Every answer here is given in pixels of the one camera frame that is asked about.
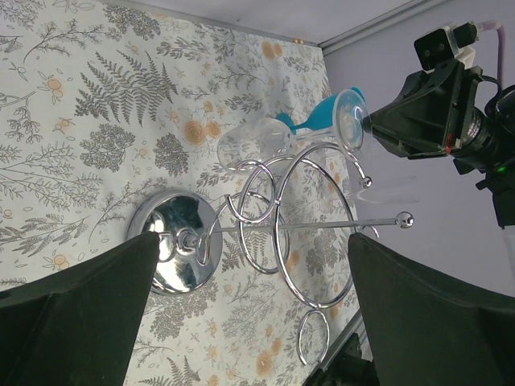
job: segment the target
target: fern leaf print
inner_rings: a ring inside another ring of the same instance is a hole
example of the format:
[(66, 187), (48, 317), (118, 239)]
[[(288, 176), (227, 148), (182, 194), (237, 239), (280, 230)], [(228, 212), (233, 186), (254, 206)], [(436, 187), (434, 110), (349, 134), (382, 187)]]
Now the fern leaf print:
[(148, 68), (124, 52), (118, 53), (126, 64), (114, 63), (97, 52), (95, 55), (101, 67), (88, 63), (96, 80), (80, 74), (87, 89), (79, 90), (81, 98), (76, 99), (75, 115), (103, 117), (107, 121), (114, 117), (117, 122), (123, 116), (129, 124), (135, 110), (139, 125), (142, 125), (145, 113), (152, 121), (157, 121), (158, 108), (164, 101), (173, 103), (171, 96), (172, 93), (177, 95), (177, 85), (171, 81), (164, 64), (159, 71), (148, 52)]

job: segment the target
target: chrome round base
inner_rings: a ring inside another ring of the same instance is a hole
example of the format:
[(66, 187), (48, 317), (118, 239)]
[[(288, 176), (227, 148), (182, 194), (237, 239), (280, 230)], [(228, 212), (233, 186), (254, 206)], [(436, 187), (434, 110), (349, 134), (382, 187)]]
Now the chrome round base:
[(200, 288), (214, 274), (222, 254), (222, 234), (213, 233), (209, 259), (204, 257), (204, 238), (216, 213), (202, 197), (170, 189), (151, 196), (138, 208), (127, 231), (127, 240), (152, 231), (159, 233), (159, 262), (152, 290), (162, 295), (187, 294)]

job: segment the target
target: metal ball end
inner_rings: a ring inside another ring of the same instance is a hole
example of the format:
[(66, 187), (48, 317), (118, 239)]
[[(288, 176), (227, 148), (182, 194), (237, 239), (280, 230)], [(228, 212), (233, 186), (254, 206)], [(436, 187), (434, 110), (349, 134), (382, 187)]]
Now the metal ball end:
[(367, 175), (361, 179), (360, 184), (363, 189), (368, 189), (372, 186), (372, 179)]
[(395, 217), (395, 224), (400, 229), (407, 229), (413, 227), (413, 222), (413, 215), (407, 211), (402, 211)]

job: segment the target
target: cable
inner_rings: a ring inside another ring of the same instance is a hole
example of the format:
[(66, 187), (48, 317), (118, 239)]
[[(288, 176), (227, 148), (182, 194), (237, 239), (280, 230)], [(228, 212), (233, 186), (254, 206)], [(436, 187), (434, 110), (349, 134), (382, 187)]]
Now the cable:
[(497, 80), (502, 87), (503, 84), (503, 74), (504, 74), (504, 66), (505, 66), (505, 47), (506, 47), (506, 33), (505, 28), (503, 27), (501, 22), (496, 20), (489, 20), (487, 22), (479, 23), (480, 29), (482, 31), (488, 30), (496, 30), (497, 31)]

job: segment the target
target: black plastic cover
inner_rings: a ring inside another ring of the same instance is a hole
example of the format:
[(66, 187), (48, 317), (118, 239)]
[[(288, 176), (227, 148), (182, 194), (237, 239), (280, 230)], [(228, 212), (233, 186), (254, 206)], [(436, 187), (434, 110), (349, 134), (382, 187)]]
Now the black plastic cover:
[(158, 256), (148, 232), (0, 292), (0, 384), (122, 386)]
[(515, 298), (360, 233), (348, 260), (381, 386), (515, 384)]

